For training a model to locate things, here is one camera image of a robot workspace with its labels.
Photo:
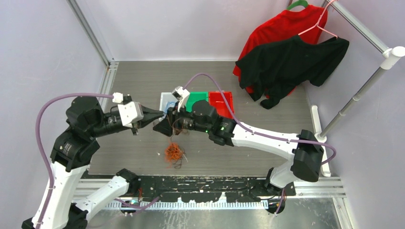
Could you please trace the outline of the metal clothes rack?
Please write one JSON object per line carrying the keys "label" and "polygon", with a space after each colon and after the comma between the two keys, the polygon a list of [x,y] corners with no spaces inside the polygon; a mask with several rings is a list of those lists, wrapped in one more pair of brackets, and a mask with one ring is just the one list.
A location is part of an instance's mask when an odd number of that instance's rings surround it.
{"label": "metal clothes rack", "polygon": [[405,3],[402,0],[325,1],[324,41],[349,48],[326,83],[307,85],[318,107],[329,162],[340,177],[398,175],[405,157]]}

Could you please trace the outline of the green hanger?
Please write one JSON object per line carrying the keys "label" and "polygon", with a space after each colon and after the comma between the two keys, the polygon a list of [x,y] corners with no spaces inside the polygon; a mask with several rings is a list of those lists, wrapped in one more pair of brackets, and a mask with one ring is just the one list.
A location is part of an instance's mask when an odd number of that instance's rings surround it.
{"label": "green hanger", "polygon": [[308,7],[308,2],[306,0],[296,0],[292,1],[288,6],[287,10],[292,10],[295,7],[302,6],[304,8]]}

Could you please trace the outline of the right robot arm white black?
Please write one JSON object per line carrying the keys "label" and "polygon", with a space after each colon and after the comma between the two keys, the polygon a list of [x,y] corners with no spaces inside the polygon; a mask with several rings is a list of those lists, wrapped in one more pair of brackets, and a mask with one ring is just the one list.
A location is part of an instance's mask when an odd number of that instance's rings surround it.
{"label": "right robot arm white black", "polygon": [[252,127],[219,115],[204,100],[195,102],[191,112],[170,107],[153,129],[166,136],[178,135],[181,130],[204,132],[220,146],[254,148],[285,158],[284,164],[271,168],[267,175],[265,189],[271,196],[291,182],[317,182],[320,177],[324,150],[311,131],[285,134]]}

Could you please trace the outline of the green plastic bin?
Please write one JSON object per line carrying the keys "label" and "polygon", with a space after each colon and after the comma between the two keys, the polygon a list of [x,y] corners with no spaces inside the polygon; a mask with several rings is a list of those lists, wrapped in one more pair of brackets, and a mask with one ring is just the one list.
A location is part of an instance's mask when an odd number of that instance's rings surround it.
{"label": "green plastic bin", "polygon": [[185,105],[186,111],[191,112],[192,106],[195,102],[200,101],[200,100],[208,101],[208,99],[209,99],[208,92],[190,92],[190,96]]}

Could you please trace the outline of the pink hanger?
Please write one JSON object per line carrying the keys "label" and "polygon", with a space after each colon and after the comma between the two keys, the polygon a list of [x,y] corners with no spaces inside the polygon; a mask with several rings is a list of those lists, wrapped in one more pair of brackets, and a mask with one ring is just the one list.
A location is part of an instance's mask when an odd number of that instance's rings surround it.
{"label": "pink hanger", "polygon": [[335,37],[335,38],[337,39],[338,36],[337,36],[336,34],[331,33],[330,31],[328,31],[328,30],[326,30],[326,29],[324,29],[323,27],[320,26],[320,22],[321,22],[321,20],[322,20],[322,18],[323,18],[323,16],[324,16],[324,14],[326,13],[328,7],[329,7],[334,1],[335,1],[335,0],[330,0],[330,1],[328,2],[328,4],[323,8],[323,12],[322,12],[322,14],[319,16],[318,21],[317,21],[312,27],[309,27],[308,29],[306,29],[306,30],[300,32],[300,33],[298,34],[298,36],[303,35],[303,34],[309,32],[309,31],[311,31],[311,30],[314,29],[314,28],[318,28],[318,29],[320,29],[321,31],[324,31],[324,32],[328,33],[329,35],[331,35],[331,36],[333,36],[333,37]]}

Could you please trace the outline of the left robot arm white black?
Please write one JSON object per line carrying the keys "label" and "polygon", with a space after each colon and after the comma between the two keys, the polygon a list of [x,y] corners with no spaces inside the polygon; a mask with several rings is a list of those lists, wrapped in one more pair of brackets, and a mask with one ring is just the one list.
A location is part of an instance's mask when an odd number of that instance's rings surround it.
{"label": "left robot arm white black", "polygon": [[97,97],[75,94],[66,111],[68,128],[55,140],[45,158],[50,174],[47,189],[36,214],[22,223],[24,229],[84,229],[89,221],[114,199],[141,192],[139,177],[122,169],[103,187],[80,201],[74,201],[78,183],[100,148],[102,136],[140,128],[163,117],[135,102],[129,95],[112,96],[117,110],[104,113]]}

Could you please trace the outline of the red t-shirt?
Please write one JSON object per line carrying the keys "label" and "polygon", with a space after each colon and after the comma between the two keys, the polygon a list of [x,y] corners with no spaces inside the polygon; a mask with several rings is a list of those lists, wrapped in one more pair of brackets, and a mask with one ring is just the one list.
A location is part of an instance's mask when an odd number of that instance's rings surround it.
{"label": "red t-shirt", "polygon": [[319,26],[324,28],[328,13],[323,10],[321,7],[309,5],[301,11],[282,11],[258,26],[250,34],[238,59],[241,60],[259,45],[289,39],[312,27],[318,21],[320,22]]}

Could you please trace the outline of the red plastic bin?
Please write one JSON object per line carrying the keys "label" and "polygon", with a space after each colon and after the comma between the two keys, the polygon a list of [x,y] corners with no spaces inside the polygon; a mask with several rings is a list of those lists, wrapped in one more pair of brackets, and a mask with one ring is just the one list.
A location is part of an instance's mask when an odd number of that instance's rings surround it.
{"label": "red plastic bin", "polygon": [[226,98],[226,101],[228,102],[228,105],[231,108],[231,111],[229,111],[229,109],[226,106],[225,101],[222,98],[222,95],[221,95],[221,93],[219,91],[216,91],[216,92],[210,91],[210,92],[208,92],[209,104],[216,108],[217,113],[219,115],[232,119],[233,118],[232,114],[234,113],[232,92],[223,91],[223,94],[224,94],[224,96]]}

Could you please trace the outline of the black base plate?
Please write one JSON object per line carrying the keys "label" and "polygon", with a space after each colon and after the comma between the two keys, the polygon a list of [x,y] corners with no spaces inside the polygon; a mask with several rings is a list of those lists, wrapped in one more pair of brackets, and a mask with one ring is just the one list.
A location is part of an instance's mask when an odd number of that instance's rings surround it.
{"label": "black base plate", "polygon": [[217,202],[221,195],[227,203],[279,200],[281,193],[268,189],[264,177],[140,176],[137,190],[123,197],[160,202]]}

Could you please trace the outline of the white plastic bin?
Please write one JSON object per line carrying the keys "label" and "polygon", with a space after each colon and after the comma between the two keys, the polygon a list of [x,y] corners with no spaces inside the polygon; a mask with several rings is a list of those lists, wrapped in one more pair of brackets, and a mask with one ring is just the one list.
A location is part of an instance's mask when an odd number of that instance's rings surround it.
{"label": "white plastic bin", "polygon": [[164,112],[165,118],[168,108],[174,107],[177,103],[177,98],[175,98],[170,92],[162,92],[160,95],[160,110]]}

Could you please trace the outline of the black t-shirt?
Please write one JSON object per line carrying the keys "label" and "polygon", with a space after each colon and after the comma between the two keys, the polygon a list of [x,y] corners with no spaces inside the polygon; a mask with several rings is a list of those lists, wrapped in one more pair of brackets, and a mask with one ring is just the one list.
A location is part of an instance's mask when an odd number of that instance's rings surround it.
{"label": "black t-shirt", "polygon": [[259,45],[235,63],[240,70],[239,86],[250,87],[254,101],[266,96],[260,105],[271,109],[305,81],[322,86],[343,60],[349,44],[339,37],[309,44],[296,35]]}

